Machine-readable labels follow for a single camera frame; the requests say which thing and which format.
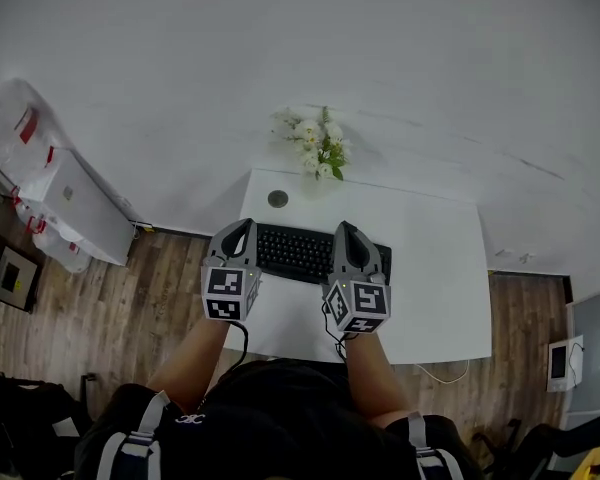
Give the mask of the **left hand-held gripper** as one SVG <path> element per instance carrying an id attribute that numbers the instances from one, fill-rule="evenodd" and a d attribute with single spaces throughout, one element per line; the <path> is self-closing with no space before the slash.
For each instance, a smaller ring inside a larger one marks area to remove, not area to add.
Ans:
<path id="1" fill-rule="evenodd" d="M 258 296 L 257 224 L 236 221 L 211 239 L 201 269 L 202 300 L 210 320 L 244 322 Z"/>

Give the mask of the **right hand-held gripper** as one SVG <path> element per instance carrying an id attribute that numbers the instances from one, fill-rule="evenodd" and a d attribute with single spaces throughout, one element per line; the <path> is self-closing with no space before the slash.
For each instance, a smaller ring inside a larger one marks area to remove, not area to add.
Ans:
<path id="1" fill-rule="evenodd" d="M 373 334 L 391 317 L 391 289 L 377 247 L 342 221 L 333 236 L 323 303 L 341 333 Z"/>

